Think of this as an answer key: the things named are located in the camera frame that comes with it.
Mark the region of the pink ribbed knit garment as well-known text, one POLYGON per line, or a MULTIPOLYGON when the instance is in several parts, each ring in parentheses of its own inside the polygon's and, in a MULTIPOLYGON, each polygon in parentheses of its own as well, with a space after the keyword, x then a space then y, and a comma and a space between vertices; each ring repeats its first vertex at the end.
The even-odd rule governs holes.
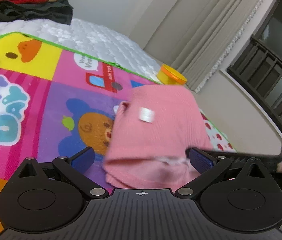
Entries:
POLYGON ((172 189, 200 176, 186 150, 212 144, 193 94, 183 86, 133 88, 120 103, 104 157, 106 182, 122 189, 172 189))

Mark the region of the white quilted mattress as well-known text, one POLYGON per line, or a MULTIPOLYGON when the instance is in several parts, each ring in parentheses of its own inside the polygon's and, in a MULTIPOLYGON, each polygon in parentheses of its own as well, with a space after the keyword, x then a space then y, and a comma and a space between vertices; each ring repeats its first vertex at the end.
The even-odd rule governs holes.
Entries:
POLYGON ((160 65, 127 36, 103 25, 73 18, 70 25, 46 19, 0 22, 0 35, 20 32, 98 59, 116 63, 153 81, 160 65))

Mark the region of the colourful cartoon play mat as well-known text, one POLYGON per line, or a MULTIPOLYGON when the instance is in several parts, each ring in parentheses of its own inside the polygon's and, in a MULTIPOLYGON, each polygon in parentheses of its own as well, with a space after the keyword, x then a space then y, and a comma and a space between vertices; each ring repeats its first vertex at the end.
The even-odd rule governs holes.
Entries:
POLYGON ((22 33, 0 36, 0 192, 22 165, 21 178, 36 174, 34 161, 53 183, 61 175, 52 160, 66 156, 110 200, 83 200, 84 211, 59 231, 9 229, 0 239, 211 239, 193 217, 193 205, 169 191, 114 190, 102 161, 118 105, 135 87, 153 85, 114 63, 22 33))

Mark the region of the dark barred window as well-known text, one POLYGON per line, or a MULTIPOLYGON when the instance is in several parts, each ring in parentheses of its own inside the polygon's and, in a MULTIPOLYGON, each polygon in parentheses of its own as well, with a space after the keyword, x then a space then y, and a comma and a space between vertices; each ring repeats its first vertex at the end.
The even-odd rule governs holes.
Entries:
POLYGON ((226 71, 282 130, 282 0, 226 71))

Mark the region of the beige curtain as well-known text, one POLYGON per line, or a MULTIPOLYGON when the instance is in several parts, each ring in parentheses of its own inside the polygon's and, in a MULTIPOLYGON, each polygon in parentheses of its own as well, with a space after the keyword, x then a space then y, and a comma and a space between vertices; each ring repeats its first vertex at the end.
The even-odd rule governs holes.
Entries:
POLYGON ((199 92, 221 66, 264 0, 177 0, 145 50, 199 92))

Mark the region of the yellow round plastic tub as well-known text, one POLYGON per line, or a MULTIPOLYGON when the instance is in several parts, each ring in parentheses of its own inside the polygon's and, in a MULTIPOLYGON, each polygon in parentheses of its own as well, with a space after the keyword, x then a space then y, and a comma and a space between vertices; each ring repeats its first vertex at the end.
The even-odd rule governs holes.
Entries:
POLYGON ((161 65, 161 68, 157 73, 157 79, 164 85, 183 86, 187 83, 187 79, 181 73, 166 64, 161 65))

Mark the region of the dark green garment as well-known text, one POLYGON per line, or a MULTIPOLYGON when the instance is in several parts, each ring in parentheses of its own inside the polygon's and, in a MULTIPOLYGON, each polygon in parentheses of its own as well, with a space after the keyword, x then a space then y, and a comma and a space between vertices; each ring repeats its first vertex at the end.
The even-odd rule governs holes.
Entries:
POLYGON ((43 4, 15 4, 10 1, 0 1, 0 22, 46 19, 70 25, 72 17, 73 7, 68 0, 57 0, 43 4))

